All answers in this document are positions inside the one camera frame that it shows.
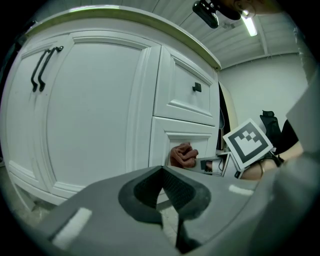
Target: black chair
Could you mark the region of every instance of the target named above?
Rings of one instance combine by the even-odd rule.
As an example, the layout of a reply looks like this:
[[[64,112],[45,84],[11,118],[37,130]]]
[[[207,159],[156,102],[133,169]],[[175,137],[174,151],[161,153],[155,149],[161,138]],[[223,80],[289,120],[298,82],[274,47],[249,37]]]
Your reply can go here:
[[[265,126],[266,133],[265,135],[271,141],[272,145],[277,148],[281,137],[281,130],[278,124],[278,119],[275,117],[273,111],[262,111],[263,115],[260,115],[260,118]]]

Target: white wall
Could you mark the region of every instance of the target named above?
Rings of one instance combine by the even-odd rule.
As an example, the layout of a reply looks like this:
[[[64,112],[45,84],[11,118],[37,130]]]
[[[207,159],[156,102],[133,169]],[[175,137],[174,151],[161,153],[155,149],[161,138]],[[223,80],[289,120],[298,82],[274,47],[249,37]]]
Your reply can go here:
[[[297,54],[242,63],[223,69],[218,77],[231,94],[239,125],[252,118],[263,131],[262,110],[273,111],[282,130],[286,114],[307,88]]]

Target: black drawer knob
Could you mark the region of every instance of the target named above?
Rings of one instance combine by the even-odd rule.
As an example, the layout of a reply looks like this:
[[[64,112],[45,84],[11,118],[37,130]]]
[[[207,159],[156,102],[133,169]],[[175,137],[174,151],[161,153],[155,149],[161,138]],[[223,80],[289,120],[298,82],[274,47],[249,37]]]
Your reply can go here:
[[[192,90],[193,90],[194,92],[197,91],[197,92],[201,93],[201,84],[198,83],[198,82],[195,82],[195,83],[194,83],[194,86],[192,87]]]

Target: ceiling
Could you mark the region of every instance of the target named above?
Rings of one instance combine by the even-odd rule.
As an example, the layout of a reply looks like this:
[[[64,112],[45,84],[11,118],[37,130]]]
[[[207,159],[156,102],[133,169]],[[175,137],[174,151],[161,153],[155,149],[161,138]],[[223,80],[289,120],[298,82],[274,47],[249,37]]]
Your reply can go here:
[[[294,24],[283,13],[255,16],[258,35],[250,36],[240,19],[218,13],[219,27],[210,28],[192,11],[196,0],[49,0],[35,13],[41,21],[56,13],[87,5],[122,5],[159,15],[200,40],[220,61],[223,69],[273,55],[297,53]]]

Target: fluorescent light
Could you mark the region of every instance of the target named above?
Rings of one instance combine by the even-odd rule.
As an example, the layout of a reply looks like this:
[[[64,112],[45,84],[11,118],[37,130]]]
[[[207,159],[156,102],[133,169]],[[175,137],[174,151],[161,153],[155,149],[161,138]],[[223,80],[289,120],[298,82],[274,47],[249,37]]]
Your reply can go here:
[[[255,24],[254,24],[254,21],[252,20],[252,18],[246,18],[246,17],[242,17],[242,16],[241,16],[241,18],[242,18],[246,28],[248,29],[250,36],[252,36],[252,37],[256,36],[258,33],[257,33],[257,30],[255,28]]]

